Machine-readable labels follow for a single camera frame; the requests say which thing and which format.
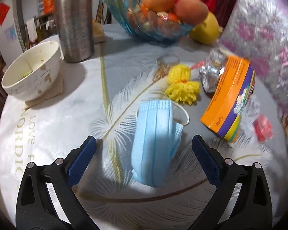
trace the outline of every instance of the white ceramic bowl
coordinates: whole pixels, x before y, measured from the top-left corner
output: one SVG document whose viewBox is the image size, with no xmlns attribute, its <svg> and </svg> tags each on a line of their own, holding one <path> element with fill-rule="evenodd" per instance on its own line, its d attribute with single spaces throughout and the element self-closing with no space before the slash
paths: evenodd
<svg viewBox="0 0 288 230">
<path fill-rule="evenodd" d="M 8 95 L 30 101 L 43 95 L 52 85 L 60 70 L 58 42 L 40 43 L 20 55 L 8 67 L 2 87 Z"/>
</svg>

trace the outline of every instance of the screw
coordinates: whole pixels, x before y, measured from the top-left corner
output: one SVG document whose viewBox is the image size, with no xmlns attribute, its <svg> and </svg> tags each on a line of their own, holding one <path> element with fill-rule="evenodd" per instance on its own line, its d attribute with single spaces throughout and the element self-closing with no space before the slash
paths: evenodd
<svg viewBox="0 0 288 230">
<path fill-rule="evenodd" d="M 33 166 L 34 166 L 34 163 L 33 163 L 33 162 L 30 162 L 30 163 L 28 163 L 28 165 L 27 165 L 27 167 L 28 167 L 29 169 L 31 169 Z"/>
<path fill-rule="evenodd" d="M 64 161 L 63 158 L 58 158 L 58 159 L 55 161 L 55 164 L 60 165 L 60 164 L 63 163 L 63 161 Z"/>
<path fill-rule="evenodd" d="M 232 165 L 234 163 L 234 161 L 231 160 L 230 158 L 226 158 L 225 159 L 225 163 L 228 164 L 228 165 Z"/>
<path fill-rule="evenodd" d="M 255 163 L 254 165 L 257 169 L 260 169 L 261 168 L 261 164 L 260 163 Z"/>
</svg>

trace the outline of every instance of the blue object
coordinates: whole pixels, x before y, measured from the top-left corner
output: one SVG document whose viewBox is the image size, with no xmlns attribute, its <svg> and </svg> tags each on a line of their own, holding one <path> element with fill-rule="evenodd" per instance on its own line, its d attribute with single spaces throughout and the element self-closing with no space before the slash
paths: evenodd
<svg viewBox="0 0 288 230">
<path fill-rule="evenodd" d="M 129 33 L 146 40 L 174 42 L 194 28 L 193 25 L 163 21 L 154 11 L 146 17 L 137 0 L 105 0 L 115 20 Z"/>
<path fill-rule="evenodd" d="M 133 178 L 161 187 L 181 141 L 183 125 L 173 121 L 173 101 L 154 100 L 140 105 L 131 153 Z"/>
<path fill-rule="evenodd" d="M 73 185 L 79 183 L 83 173 L 85 172 L 88 164 L 90 163 L 93 155 L 96 152 L 96 140 L 91 137 L 85 141 L 81 147 L 82 151 L 75 158 L 74 162 L 68 167 L 67 174 L 67 185 L 71 188 Z"/>
<path fill-rule="evenodd" d="M 211 152 L 209 152 L 208 145 L 198 136 L 195 136 L 192 139 L 192 150 L 200 162 L 210 184 L 215 185 L 218 188 L 221 184 L 220 166 L 214 161 Z"/>
</svg>

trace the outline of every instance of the blue surgical mask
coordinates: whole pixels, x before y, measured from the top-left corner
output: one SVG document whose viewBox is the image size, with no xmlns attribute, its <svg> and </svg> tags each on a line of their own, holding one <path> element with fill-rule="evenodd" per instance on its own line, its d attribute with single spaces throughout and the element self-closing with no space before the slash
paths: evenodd
<svg viewBox="0 0 288 230">
<path fill-rule="evenodd" d="M 173 121 L 173 101 L 154 100 L 140 105 L 131 153 L 133 178 L 161 187 L 181 141 L 183 125 Z"/>
</svg>

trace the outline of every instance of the fruit bowl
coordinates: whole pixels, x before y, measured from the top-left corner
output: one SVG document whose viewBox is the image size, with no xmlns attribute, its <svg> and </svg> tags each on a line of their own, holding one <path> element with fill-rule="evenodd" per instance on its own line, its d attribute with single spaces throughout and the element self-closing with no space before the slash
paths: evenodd
<svg viewBox="0 0 288 230">
<path fill-rule="evenodd" d="M 173 42 L 186 36 L 193 25 L 164 21 L 156 12 L 141 9 L 137 0 L 105 0 L 115 20 L 128 32 L 146 40 Z"/>
</svg>

